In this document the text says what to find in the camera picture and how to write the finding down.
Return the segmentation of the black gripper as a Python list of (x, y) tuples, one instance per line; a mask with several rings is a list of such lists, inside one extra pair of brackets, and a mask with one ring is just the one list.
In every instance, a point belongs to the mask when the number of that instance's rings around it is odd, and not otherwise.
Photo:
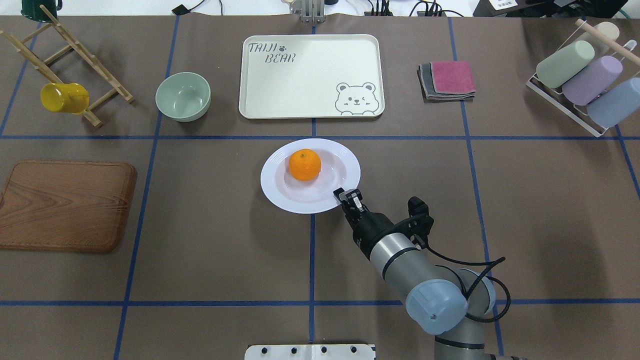
[(362, 194), (358, 188), (345, 190), (342, 187), (333, 191), (340, 203), (347, 223), (352, 228), (352, 239), (366, 259), (370, 259), (374, 246), (390, 234), (407, 234), (407, 227), (394, 224), (386, 215), (372, 212), (362, 203)]

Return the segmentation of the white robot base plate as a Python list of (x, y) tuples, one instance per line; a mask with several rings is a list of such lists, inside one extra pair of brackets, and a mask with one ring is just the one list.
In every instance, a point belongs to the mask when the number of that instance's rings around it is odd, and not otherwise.
[(247, 348), (245, 360), (376, 360), (372, 344), (258, 344)]

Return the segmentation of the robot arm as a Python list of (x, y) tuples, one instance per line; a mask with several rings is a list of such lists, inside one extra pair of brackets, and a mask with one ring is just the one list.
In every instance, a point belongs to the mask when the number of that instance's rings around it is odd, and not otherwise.
[(384, 282), (400, 298), (407, 314), (434, 335), (437, 360), (496, 360), (485, 349), (485, 324), (494, 306), (493, 284), (469, 267), (432, 264), (423, 253), (434, 219), (414, 196), (409, 217), (393, 223), (369, 210), (358, 189), (333, 192), (352, 228), (352, 237)]

